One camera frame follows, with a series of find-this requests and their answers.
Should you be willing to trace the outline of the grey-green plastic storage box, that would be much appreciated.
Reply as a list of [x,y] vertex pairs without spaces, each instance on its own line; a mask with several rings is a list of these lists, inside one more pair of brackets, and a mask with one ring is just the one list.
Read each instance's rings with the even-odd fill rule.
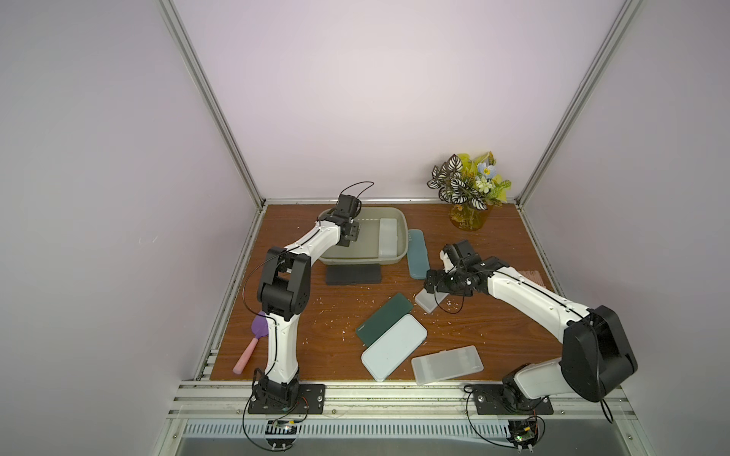
[[[384,218],[397,220],[397,256],[378,256],[379,221]],[[379,264],[392,265],[400,262],[408,251],[408,225],[405,214],[395,207],[366,206],[355,218],[359,222],[359,237],[349,247],[334,246],[319,260],[325,265]]]

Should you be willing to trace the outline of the dark grey pencil case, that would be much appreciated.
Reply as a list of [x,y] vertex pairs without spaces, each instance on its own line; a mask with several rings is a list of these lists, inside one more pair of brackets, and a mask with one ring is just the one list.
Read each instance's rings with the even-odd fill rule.
[[329,265],[325,283],[328,286],[380,284],[381,267],[378,264]]

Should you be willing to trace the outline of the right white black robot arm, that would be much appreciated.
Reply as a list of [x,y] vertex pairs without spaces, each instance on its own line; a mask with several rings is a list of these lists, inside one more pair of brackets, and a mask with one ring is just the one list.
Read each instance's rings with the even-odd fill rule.
[[530,317],[562,344],[560,357],[525,365],[504,377],[501,400],[507,408],[522,412],[563,393],[601,403],[637,372],[638,361],[612,309],[563,298],[496,256],[484,260],[469,241],[446,245],[440,257],[443,267],[426,273],[427,294],[491,296]]

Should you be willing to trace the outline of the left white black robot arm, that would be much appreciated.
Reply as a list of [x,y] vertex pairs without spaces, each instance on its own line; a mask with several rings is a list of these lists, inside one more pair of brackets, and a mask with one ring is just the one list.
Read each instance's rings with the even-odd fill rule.
[[359,236],[359,198],[341,194],[335,206],[317,217],[308,232],[285,247],[272,247],[262,264],[257,300],[268,328],[268,357],[257,375],[258,399],[290,409],[298,401],[298,322],[311,296],[312,266],[334,246],[349,246]]

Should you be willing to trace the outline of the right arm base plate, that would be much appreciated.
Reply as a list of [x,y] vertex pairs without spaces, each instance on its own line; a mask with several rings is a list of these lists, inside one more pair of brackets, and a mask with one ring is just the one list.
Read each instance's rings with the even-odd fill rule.
[[553,415],[547,397],[528,399],[516,389],[502,384],[471,385],[473,403],[479,415]]

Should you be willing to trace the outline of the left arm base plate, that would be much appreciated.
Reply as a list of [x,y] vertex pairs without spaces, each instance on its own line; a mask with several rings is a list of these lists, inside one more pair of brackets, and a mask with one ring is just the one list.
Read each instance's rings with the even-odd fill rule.
[[279,384],[269,382],[254,386],[253,396],[246,407],[250,414],[322,414],[326,386],[316,383]]

